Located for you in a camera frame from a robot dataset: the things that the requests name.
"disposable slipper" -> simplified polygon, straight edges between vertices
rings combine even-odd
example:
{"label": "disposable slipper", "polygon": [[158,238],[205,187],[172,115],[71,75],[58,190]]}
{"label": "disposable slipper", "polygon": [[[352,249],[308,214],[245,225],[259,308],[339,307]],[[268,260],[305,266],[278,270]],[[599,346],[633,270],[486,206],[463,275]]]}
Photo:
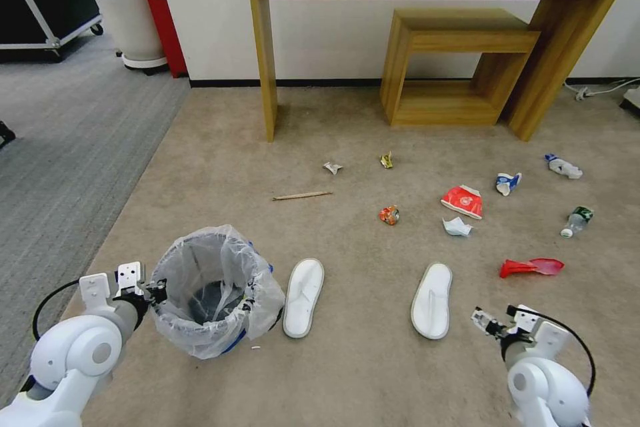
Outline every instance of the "disposable slipper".
{"label": "disposable slipper", "polygon": [[445,264],[431,264],[420,281],[411,304],[411,321],[426,338],[437,340],[447,335],[452,277]]}
{"label": "disposable slipper", "polygon": [[282,327],[289,337],[302,338],[309,333],[313,309],[325,279],[325,268],[318,259],[301,260],[289,278]]}

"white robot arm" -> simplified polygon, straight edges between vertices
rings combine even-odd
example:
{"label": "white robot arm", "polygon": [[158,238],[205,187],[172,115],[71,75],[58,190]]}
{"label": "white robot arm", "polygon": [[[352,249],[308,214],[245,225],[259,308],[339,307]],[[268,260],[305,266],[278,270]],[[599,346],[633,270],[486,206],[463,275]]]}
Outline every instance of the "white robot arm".
{"label": "white robot arm", "polygon": [[[471,319],[500,341],[509,393],[517,407],[515,416],[525,427],[589,426],[587,390],[573,373],[554,361],[569,332],[524,305],[509,306],[507,313],[515,318],[512,328],[480,308]],[[592,377],[589,391],[594,380]]]}
{"label": "white robot arm", "polygon": [[[148,305],[167,298],[166,281],[144,285],[139,262],[119,266],[116,278],[119,289],[114,296],[107,274],[79,280],[84,314],[59,322],[39,339],[27,382],[13,402],[0,410],[0,427],[81,427],[82,411],[110,381]],[[509,306],[507,313],[515,318],[512,328],[480,308],[471,319],[500,341],[518,419],[525,427],[588,426],[587,393],[595,380],[591,355],[594,375],[585,390],[553,360],[569,335],[566,329],[525,306]]]}
{"label": "white robot arm", "polygon": [[166,298],[163,282],[145,286],[145,295],[139,262],[119,266],[116,275],[113,297],[107,274],[79,280],[85,313],[59,322],[39,339],[27,382],[0,410],[0,427],[81,427],[82,411],[110,381],[147,305]]}

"green bottle label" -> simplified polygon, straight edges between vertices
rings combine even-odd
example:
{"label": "green bottle label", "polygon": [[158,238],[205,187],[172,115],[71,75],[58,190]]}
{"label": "green bottle label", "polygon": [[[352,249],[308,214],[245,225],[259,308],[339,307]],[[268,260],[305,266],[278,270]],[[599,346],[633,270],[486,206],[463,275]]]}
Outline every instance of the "green bottle label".
{"label": "green bottle label", "polygon": [[593,217],[593,210],[586,207],[576,207],[572,214],[578,214],[588,223],[591,217]]}

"black cable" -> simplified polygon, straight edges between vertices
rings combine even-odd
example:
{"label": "black cable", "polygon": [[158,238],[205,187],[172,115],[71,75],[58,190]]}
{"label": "black cable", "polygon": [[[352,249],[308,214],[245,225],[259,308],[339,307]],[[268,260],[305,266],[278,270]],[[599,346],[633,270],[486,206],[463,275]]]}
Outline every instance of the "black cable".
{"label": "black cable", "polygon": [[42,311],[42,309],[45,306],[45,304],[49,300],[51,300],[51,298],[55,294],[58,294],[58,293],[62,292],[65,288],[71,287],[72,285],[76,285],[76,284],[79,284],[79,283],[80,283],[80,279],[79,278],[77,278],[76,280],[73,280],[71,282],[68,282],[68,283],[64,284],[63,286],[58,287],[56,290],[54,290],[48,296],[46,296],[42,302],[40,302],[40,305],[38,305],[38,308],[35,310],[35,313],[33,314],[33,320],[31,321],[31,331],[33,332],[33,337],[36,340],[40,340],[40,334],[38,333],[38,317],[40,316],[40,312]]}
{"label": "black cable", "polygon": [[515,309],[518,312],[523,312],[524,314],[531,314],[534,316],[542,317],[543,319],[546,319],[546,320],[550,320],[554,324],[558,324],[562,328],[565,328],[566,330],[568,330],[571,333],[571,335],[575,337],[575,339],[580,343],[585,353],[587,354],[587,357],[589,358],[589,365],[591,367],[591,379],[589,381],[589,387],[587,387],[587,397],[591,397],[591,393],[593,392],[593,386],[595,385],[595,362],[593,361],[593,356],[591,355],[591,351],[589,350],[589,347],[587,347],[587,345],[580,338],[580,336],[575,333],[575,330],[573,330],[567,324],[563,324],[559,320],[556,320],[553,317],[546,316],[545,314],[540,314],[539,312],[534,312],[533,310],[526,310],[519,307],[515,307]]}

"plastic trash bag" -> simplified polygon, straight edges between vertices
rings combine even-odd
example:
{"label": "plastic trash bag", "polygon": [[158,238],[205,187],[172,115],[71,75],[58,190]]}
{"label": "plastic trash bag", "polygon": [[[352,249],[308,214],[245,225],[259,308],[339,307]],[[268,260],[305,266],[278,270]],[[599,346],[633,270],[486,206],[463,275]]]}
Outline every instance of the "plastic trash bag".
{"label": "plastic trash bag", "polygon": [[199,359],[218,357],[245,333],[261,336],[285,303],[272,270],[230,225],[179,238],[151,274],[167,279],[167,300],[152,310],[158,332]]}

